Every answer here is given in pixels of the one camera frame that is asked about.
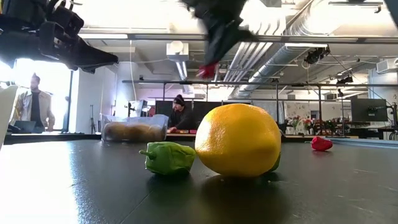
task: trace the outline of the lemon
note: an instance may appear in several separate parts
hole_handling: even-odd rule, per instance
[[[195,150],[202,163],[223,175],[255,177],[280,154],[280,132],[262,108],[230,104],[211,110],[199,125]]]

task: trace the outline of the table surface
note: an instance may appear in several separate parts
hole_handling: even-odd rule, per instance
[[[191,145],[192,142],[180,142]],[[287,143],[277,172],[231,179],[144,169],[145,144],[43,142],[0,151],[0,223],[396,223],[398,149]]]

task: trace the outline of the clear plastic bin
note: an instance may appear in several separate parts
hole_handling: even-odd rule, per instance
[[[169,117],[156,114],[153,117],[121,118],[101,114],[103,141],[157,142],[164,141]]]

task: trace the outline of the man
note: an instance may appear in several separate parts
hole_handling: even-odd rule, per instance
[[[169,131],[193,130],[197,126],[190,108],[185,106],[185,101],[181,95],[177,95],[173,101],[173,113],[170,115]]]
[[[51,112],[51,96],[39,90],[40,77],[33,74],[30,90],[20,94],[16,103],[16,116],[20,121],[36,121],[34,133],[53,131],[55,117]]]
[[[181,0],[188,10],[194,8],[195,17],[202,20],[206,31],[205,63],[199,69],[198,76],[211,78],[215,74],[216,64],[240,41],[256,41],[245,29],[240,14],[247,0]]]

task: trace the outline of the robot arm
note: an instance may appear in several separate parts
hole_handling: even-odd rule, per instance
[[[89,46],[78,36],[84,25],[66,0],[2,0],[0,14],[0,60],[14,65],[15,59],[31,58],[62,62],[68,68],[95,69],[118,63],[118,57]]]

